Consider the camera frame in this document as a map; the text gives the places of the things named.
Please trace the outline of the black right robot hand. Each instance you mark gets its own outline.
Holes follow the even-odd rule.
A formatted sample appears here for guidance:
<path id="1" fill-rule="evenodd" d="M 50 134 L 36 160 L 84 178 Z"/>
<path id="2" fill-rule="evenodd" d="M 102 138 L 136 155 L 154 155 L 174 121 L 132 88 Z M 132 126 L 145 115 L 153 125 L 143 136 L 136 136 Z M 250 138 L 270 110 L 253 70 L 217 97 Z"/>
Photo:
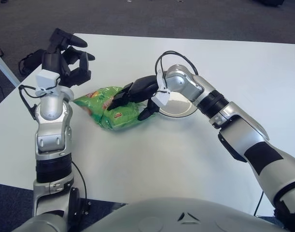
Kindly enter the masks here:
<path id="1" fill-rule="evenodd" d="M 139 78 L 135 82 L 124 86 L 122 90 L 115 94 L 107 110 L 110 111 L 117 107 L 125 106 L 129 102 L 140 103 L 147 100 L 147 107 L 138 116 L 138 120 L 143 121 L 154 113 L 159 112 L 160 107 L 151 100 L 151 97 L 157 90 L 158 84 L 155 75 Z"/>

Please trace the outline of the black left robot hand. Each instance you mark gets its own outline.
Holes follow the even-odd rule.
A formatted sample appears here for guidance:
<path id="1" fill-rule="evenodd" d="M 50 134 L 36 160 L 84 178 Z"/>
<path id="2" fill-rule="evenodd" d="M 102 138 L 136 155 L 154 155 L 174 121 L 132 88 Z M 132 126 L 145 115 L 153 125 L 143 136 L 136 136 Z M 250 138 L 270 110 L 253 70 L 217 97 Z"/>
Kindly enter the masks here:
<path id="1" fill-rule="evenodd" d="M 86 41 L 56 28 L 49 42 L 50 45 L 42 55 L 42 68 L 59 74 L 59 85 L 79 86 L 91 79 L 89 61 L 94 61 L 95 56 L 75 49 L 86 48 Z"/>

